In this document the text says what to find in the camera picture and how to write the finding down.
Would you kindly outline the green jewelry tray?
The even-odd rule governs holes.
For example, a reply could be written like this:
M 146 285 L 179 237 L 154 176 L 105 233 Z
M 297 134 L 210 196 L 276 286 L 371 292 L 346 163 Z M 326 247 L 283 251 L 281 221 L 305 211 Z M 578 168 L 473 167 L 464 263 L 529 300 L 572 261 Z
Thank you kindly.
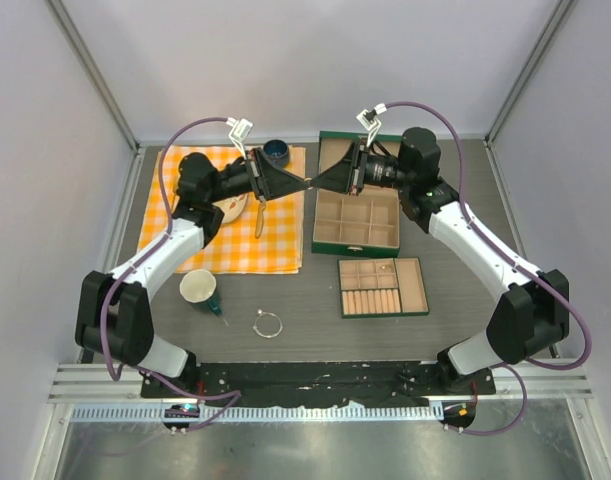
M 391 266 L 382 271 L 381 265 Z M 418 258 L 338 261 L 341 317 L 426 316 L 430 312 Z

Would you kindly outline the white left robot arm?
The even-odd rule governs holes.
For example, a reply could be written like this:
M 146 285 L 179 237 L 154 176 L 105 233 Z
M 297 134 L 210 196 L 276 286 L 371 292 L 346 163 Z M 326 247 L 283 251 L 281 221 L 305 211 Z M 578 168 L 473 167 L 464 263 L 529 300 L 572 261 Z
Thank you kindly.
M 269 202 L 308 187 L 307 180 L 273 164 L 260 148 L 222 170 L 203 153 L 185 156 L 177 203 L 164 230 L 112 271 L 92 271 L 83 279 L 76 343 L 103 356 L 114 381 L 125 366 L 141 368 L 163 375 L 164 388 L 175 398 L 190 397 L 198 385 L 190 353 L 155 334 L 151 300 L 186 260 L 216 238 L 224 218 L 218 202 L 241 194 Z

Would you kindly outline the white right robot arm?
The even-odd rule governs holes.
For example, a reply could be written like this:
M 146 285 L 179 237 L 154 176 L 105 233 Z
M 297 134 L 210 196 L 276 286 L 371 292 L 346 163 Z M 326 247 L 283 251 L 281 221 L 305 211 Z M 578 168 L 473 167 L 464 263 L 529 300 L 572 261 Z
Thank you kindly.
M 569 282 L 558 270 L 542 271 L 493 234 L 440 175 L 434 133 L 407 129 L 397 153 L 358 137 L 341 153 L 321 154 L 312 184 L 318 190 L 358 196 L 365 187 L 397 192 L 405 216 L 448 247 L 479 278 L 496 306 L 486 328 L 441 351 L 436 380 L 457 395 L 473 375 L 515 365 L 569 334 Z

